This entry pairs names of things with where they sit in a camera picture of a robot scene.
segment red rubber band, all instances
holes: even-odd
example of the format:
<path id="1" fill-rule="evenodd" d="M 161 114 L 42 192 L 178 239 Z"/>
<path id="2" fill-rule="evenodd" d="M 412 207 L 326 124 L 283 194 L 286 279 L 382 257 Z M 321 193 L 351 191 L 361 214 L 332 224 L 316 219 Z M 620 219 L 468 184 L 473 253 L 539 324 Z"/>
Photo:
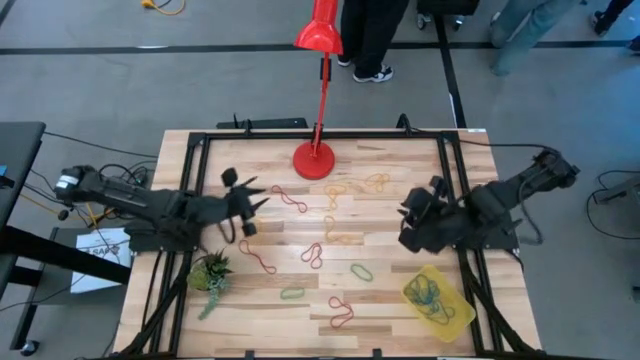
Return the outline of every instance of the red rubber band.
<path id="1" fill-rule="evenodd" d="M 282 201 L 287 204 L 287 205 L 296 205 L 298 206 L 298 211 L 300 211 L 301 213 L 306 213 L 307 210 L 309 210 L 309 207 L 307 206 L 306 203 L 302 202 L 302 201 L 295 201 L 292 198 L 289 197 L 289 195 L 287 195 L 280 186 L 278 185 L 273 185 L 271 187 L 271 192 L 276 193 L 276 194 L 280 194 L 280 197 L 282 198 Z"/>
<path id="2" fill-rule="evenodd" d="M 247 244 L 247 250 L 243 250 L 242 249 L 242 244 Z M 264 269 L 264 271 L 269 274 L 269 275 L 273 275 L 275 273 L 278 272 L 278 268 L 276 268 L 275 266 L 270 266 L 270 265 L 265 265 L 264 262 L 262 261 L 262 258 L 260 257 L 260 255 L 254 253 L 253 251 L 251 251 L 251 249 L 249 249 L 249 242 L 247 240 L 242 240 L 238 243 L 238 248 L 240 249 L 240 252 L 245 254 L 245 255 L 251 255 L 254 256 L 256 259 L 258 259 L 258 261 L 260 262 L 260 265 L 262 266 L 262 268 Z"/>
<path id="3" fill-rule="evenodd" d="M 313 254 L 316 253 L 316 249 L 318 249 L 318 254 L 313 256 Z M 320 258 L 320 255 L 322 255 L 322 245 L 319 243 L 313 243 L 305 252 L 300 254 L 300 259 L 304 262 L 308 262 L 312 269 L 317 270 L 322 267 L 322 259 Z"/>
<path id="4" fill-rule="evenodd" d="M 332 297 L 329 298 L 329 307 L 332 308 L 332 309 L 339 309 L 339 308 L 343 307 L 343 308 L 349 310 L 349 312 L 347 312 L 347 313 L 336 315 L 336 316 L 331 318 L 331 320 L 329 321 L 329 324 L 334 329 L 339 329 L 340 327 L 342 327 L 342 325 L 347 323 L 349 320 L 353 319 L 354 316 L 355 316 L 355 314 L 353 312 L 353 308 L 351 307 L 351 305 L 343 303 L 342 300 L 340 300 L 339 298 L 337 298 L 335 296 L 332 296 Z M 334 322 L 336 320 L 342 320 L 342 321 L 337 323 L 337 324 L 334 324 Z"/>

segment red lamp base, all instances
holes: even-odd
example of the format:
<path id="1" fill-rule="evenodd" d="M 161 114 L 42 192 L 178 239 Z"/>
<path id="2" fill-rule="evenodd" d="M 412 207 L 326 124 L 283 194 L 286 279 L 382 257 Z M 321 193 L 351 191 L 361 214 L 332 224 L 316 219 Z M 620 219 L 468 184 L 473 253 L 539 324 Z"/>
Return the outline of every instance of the red lamp base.
<path id="1" fill-rule="evenodd" d="M 298 175 L 309 180 L 319 180 L 331 173 L 336 164 L 336 157 L 331 147 L 325 143 L 320 143 L 318 156 L 313 156 L 313 145 L 305 142 L 298 146 L 293 154 L 293 167 Z"/>

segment small plant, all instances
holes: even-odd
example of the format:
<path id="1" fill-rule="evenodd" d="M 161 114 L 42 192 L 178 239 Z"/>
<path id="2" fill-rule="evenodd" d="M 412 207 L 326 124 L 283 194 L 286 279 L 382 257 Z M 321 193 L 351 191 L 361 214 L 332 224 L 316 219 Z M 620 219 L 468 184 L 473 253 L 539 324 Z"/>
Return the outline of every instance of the small plant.
<path id="1" fill-rule="evenodd" d="M 220 293 L 229 288 L 226 275 L 232 273 L 227 268 L 229 257 L 223 255 L 224 250 L 206 255 L 191 268 L 187 276 L 187 284 L 194 290 L 208 291 L 209 302 L 198 316 L 203 320 L 215 309 L 220 301 Z"/>

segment yellow plastic container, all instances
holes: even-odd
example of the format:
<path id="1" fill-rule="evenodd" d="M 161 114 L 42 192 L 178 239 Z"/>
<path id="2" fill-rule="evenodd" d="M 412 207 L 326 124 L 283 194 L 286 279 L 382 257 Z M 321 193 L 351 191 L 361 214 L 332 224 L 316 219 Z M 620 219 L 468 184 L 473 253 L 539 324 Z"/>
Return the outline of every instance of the yellow plastic container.
<path id="1" fill-rule="evenodd" d="M 426 265 L 402 289 L 405 301 L 433 335 L 452 342 L 476 317 L 469 303 L 433 265 Z"/>

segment white paper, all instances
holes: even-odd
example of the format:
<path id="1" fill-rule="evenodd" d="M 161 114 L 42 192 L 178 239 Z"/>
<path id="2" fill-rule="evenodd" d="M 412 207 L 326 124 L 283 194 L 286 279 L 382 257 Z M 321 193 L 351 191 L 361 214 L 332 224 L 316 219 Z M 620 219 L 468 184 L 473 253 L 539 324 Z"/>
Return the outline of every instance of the white paper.
<path id="1" fill-rule="evenodd" d="M 94 230 L 91 234 L 79 235 L 76 241 L 76 249 L 116 264 L 119 262 L 120 265 L 130 268 L 131 252 L 129 251 L 129 235 L 124 232 L 124 228 L 100 229 L 100 234 Z M 107 249 L 105 241 L 109 244 L 110 250 Z M 114 281 L 89 275 L 80 279 L 82 276 L 82 273 L 73 273 L 71 277 L 71 284 L 73 284 L 71 285 L 72 294 L 120 285 Z"/>

